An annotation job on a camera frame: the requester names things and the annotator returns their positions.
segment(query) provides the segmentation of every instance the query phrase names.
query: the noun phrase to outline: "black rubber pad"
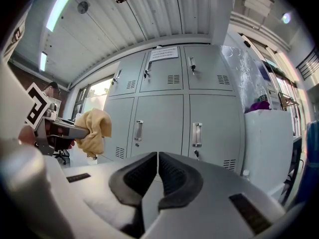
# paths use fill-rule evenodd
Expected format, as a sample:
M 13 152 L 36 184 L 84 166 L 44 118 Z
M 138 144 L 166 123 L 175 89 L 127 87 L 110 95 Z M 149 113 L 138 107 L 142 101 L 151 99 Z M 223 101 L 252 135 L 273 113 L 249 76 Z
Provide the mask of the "black rubber pad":
M 137 208 L 156 176 L 156 169 L 157 152 L 152 152 L 112 174 L 110 189 L 121 204 Z
M 271 226 L 271 223 L 243 194 L 230 196 L 229 199 L 256 235 Z
M 79 175 L 74 175 L 74 176 L 70 176 L 70 177 L 66 177 L 66 179 L 71 183 L 71 182 L 76 182 L 76 181 L 80 181 L 86 178 L 91 177 L 91 175 L 89 175 L 88 173 L 82 173 Z
M 165 195 L 159 202 L 159 210 L 187 206 L 202 189 L 200 173 L 164 152 L 159 153 L 159 161 Z

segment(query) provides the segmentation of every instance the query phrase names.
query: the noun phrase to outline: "door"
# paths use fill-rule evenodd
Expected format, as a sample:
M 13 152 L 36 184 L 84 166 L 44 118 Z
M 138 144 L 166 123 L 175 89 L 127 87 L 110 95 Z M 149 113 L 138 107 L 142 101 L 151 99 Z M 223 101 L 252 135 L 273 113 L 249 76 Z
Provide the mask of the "door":
M 152 151 L 181 154 L 183 95 L 139 97 L 132 156 Z
M 106 100 L 104 111 L 112 120 L 112 138 L 104 138 L 104 156 L 110 160 L 126 158 L 134 98 Z
M 145 70 L 148 71 L 146 78 L 143 77 L 140 92 L 157 90 L 181 90 L 183 88 L 181 73 L 180 48 L 177 47 L 178 57 L 149 62 L 151 52 L 148 54 L 148 62 Z
M 190 95 L 189 157 L 235 170 L 240 150 L 239 108 L 230 96 Z
M 145 53 L 136 54 L 122 58 L 114 75 L 108 96 L 135 93 Z
M 189 89 L 233 91 L 217 46 L 185 46 Z

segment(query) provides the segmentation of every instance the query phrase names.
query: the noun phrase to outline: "ceiling light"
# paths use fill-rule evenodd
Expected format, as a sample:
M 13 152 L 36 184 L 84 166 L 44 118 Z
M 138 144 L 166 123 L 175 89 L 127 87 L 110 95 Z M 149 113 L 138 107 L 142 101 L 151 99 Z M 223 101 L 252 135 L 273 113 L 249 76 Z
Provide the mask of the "ceiling light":
M 46 24 L 46 28 L 48 28 L 51 32 L 53 32 L 55 24 L 57 23 L 58 18 L 68 1 L 69 0 L 56 0 Z
M 40 70 L 41 71 L 45 70 L 46 57 L 47 57 L 47 54 L 42 52 L 41 53 L 41 60 L 40 60 Z
M 291 16 L 290 16 L 290 13 L 285 13 L 283 15 L 283 17 L 281 18 L 281 20 L 285 23 L 285 24 L 288 24 L 291 20 Z

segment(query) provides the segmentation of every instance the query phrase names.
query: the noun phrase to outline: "person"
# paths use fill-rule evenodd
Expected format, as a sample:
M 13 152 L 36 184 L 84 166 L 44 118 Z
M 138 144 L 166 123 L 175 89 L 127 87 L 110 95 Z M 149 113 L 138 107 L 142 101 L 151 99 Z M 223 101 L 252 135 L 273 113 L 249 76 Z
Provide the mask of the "person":
M 53 98 L 54 97 L 54 90 L 60 95 L 60 88 L 56 82 L 50 82 L 42 91 L 46 97 Z

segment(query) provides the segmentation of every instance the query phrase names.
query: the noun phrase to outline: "purple object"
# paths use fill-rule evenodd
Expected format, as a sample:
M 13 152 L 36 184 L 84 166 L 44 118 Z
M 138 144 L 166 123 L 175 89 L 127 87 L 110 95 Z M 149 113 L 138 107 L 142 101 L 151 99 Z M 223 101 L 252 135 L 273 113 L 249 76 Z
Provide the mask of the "purple object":
M 248 112 L 252 112 L 256 110 L 270 110 L 269 103 L 267 101 L 256 102 L 251 105 Z

